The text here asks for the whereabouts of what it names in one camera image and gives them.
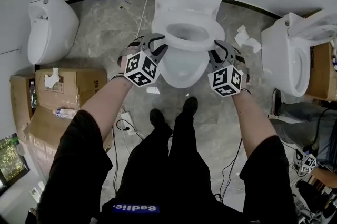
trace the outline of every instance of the window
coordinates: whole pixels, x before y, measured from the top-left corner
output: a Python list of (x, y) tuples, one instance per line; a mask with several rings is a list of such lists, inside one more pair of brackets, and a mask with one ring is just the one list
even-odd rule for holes
[(0, 195), (29, 172), (28, 165), (17, 150), (16, 134), (0, 140)]

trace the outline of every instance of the wall-mounted toilet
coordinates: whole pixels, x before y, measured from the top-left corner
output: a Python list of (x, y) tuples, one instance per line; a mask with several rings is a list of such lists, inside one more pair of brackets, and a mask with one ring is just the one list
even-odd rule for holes
[(64, 0), (32, 0), (28, 6), (31, 34), (28, 59), (48, 64), (65, 57), (74, 43), (79, 20)]
[(152, 33), (165, 39), (158, 47), (169, 46), (159, 63), (164, 79), (173, 87), (192, 86), (205, 72), (208, 51), (216, 49), (214, 40), (225, 40), (216, 15), (222, 0), (155, 0)]
[(306, 19), (285, 15), (261, 33), (265, 77), (279, 90), (303, 96), (310, 78), (310, 46), (327, 43), (336, 35), (337, 9), (325, 9)]

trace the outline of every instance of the sleeve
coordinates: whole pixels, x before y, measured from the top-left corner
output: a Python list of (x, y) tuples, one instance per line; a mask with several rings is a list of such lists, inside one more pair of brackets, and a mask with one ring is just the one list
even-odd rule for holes
[(111, 168), (96, 121), (78, 111), (60, 138), (38, 204), (38, 223), (89, 223), (99, 213), (102, 184)]
[(269, 137), (253, 151), (240, 178), (245, 183), (246, 219), (261, 224), (297, 223), (289, 162), (278, 136)]

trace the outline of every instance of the black shirt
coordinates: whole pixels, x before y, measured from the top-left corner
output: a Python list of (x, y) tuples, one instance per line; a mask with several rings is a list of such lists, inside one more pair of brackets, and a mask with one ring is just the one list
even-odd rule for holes
[(240, 178), (245, 182), (246, 198), (243, 213), (217, 202), (215, 199), (185, 200), (184, 210), (167, 203), (163, 213), (136, 216), (113, 214), (118, 201), (112, 199), (99, 213), (102, 184), (112, 163), (103, 149), (100, 130), (93, 117), (80, 110), (60, 139), (49, 180), (42, 193), (37, 215), (39, 223), (89, 223), (92, 217), (99, 223), (119, 222), (117, 219), (147, 218), (160, 220), (203, 217), (223, 223), (297, 223), (289, 182), (289, 163), (284, 147), (277, 136), (262, 142), (248, 158)]

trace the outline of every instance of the foot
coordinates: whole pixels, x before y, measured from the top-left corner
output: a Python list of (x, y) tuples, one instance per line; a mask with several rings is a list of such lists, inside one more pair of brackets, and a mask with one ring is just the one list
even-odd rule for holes
[(281, 97), (282, 97), (281, 92), (278, 89), (274, 90), (273, 107), (272, 107), (271, 113), (276, 115), (276, 116), (280, 115), (280, 108), (281, 108), (281, 104), (282, 104)]
[(150, 112), (150, 122), (153, 125), (153, 127), (158, 127), (160, 125), (163, 125), (165, 123), (165, 118), (162, 112), (158, 109), (152, 109)]
[(192, 114), (192, 116), (194, 116), (197, 110), (198, 110), (198, 99), (195, 97), (188, 98), (184, 103), (183, 111), (188, 114)]

